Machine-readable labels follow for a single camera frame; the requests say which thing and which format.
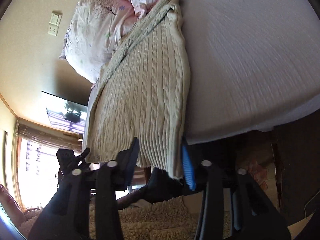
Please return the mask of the cream cable knit sweater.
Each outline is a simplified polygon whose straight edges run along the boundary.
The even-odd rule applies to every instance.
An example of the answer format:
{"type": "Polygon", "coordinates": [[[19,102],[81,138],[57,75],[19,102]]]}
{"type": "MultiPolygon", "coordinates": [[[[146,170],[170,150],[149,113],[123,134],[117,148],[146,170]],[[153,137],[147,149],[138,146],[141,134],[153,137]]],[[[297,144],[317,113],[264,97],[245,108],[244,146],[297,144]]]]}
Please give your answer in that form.
{"type": "Polygon", "coordinates": [[[180,0],[159,0],[102,66],[82,143],[87,161],[113,160],[137,138],[138,166],[183,176],[190,67],[182,23],[180,0]]]}

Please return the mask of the white wall switch socket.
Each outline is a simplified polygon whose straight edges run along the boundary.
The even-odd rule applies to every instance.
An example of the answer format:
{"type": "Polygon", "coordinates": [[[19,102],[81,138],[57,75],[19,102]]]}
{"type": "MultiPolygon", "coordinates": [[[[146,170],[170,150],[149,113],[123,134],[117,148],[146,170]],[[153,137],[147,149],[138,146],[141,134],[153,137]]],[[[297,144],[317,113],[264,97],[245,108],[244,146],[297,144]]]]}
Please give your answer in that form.
{"type": "Polygon", "coordinates": [[[52,14],[49,20],[49,25],[48,25],[49,35],[57,36],[61,18],[62,18],[62,12],[52,11],[52,14]]]}

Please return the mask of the cream fluffy rug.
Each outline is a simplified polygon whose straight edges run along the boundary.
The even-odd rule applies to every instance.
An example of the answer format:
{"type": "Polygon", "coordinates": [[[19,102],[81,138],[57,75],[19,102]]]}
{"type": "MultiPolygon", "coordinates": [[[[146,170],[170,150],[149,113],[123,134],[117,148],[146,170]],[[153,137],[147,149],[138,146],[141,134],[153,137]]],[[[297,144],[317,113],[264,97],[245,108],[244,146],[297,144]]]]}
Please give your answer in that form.
{"type": "Polygon", "coordinates": [[[194,239],[202,193],[150,204],[139,200],[118,211],[125,239],[194,239]]]}

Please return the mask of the white tree print pillow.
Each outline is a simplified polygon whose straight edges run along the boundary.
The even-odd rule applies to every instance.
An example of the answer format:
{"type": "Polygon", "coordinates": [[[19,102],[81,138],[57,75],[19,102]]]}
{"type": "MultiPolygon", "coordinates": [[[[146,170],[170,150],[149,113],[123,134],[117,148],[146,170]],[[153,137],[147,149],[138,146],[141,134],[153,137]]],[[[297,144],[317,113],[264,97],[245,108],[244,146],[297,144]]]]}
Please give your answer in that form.
{"type": "Polygon", "coordinates": [[[127,0],[79,0],[63,41],[59,59],[91,83],[108,63],[121,38],[137,21],[127,0]]]}

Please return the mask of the lavender bed sheet mattress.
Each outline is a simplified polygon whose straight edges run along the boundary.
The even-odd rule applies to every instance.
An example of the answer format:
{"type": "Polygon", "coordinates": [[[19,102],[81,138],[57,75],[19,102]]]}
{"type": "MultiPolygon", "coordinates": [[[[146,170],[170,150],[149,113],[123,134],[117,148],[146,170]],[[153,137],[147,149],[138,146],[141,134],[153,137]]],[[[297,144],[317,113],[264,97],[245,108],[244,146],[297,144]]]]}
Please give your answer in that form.
{"type": "Polygon", "coordinates": [[[190,145],[319,109],[319,18],[308,0],[180,0],[190,145]]]}

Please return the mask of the window with blinds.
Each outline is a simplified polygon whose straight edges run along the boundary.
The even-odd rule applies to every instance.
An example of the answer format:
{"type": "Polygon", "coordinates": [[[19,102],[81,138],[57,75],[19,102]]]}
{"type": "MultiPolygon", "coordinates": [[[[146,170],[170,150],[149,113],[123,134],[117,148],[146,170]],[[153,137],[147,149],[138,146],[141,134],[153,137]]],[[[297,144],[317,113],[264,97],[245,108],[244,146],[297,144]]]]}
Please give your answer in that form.
{"type": "Polygon", "coordinates": [[[16,124],[11,155],[13,193],[22,210],[44,207],[58,187],[60,148],[81,151],[82,139],[77,134],[16,124]]]}

